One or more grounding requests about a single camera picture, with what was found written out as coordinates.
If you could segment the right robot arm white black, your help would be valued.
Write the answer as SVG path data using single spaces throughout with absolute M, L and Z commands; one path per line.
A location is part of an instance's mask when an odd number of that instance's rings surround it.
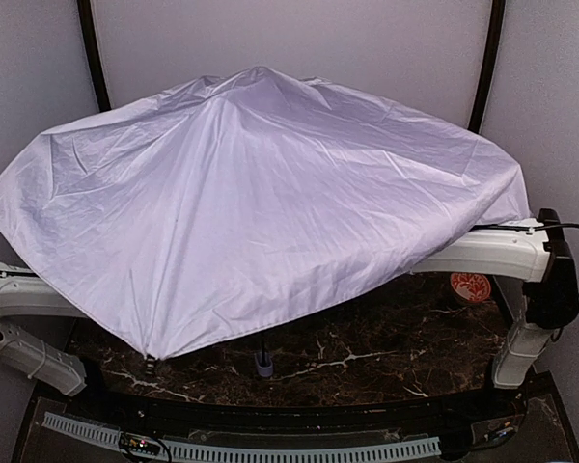
M 555 210 L 544 208 L 538 218 L 476 226 L 412 269 L 492 279 L 512 316 L 489 374 L 497 389 L 520 387 L 547 344 L 579 314 L 579 285 L 566 229 L 579 230 L 579 224 L 562 223 Z

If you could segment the lavender folding umbrella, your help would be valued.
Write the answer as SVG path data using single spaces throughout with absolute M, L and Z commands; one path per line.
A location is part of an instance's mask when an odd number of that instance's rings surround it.
M 22 260 L 159 360 L 331 308 L 474 226 L 529 216 L 494 143 L 270 68 L 45 130 L 0 175 L 0 232 Z

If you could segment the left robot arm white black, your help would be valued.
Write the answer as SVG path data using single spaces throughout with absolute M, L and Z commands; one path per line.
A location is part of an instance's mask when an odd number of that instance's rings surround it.
M 0 262 L 0 362 L 75 396 L 86 388 L 84 362 L 21 326 L 40 318 L 85 318 L 34 271 Z

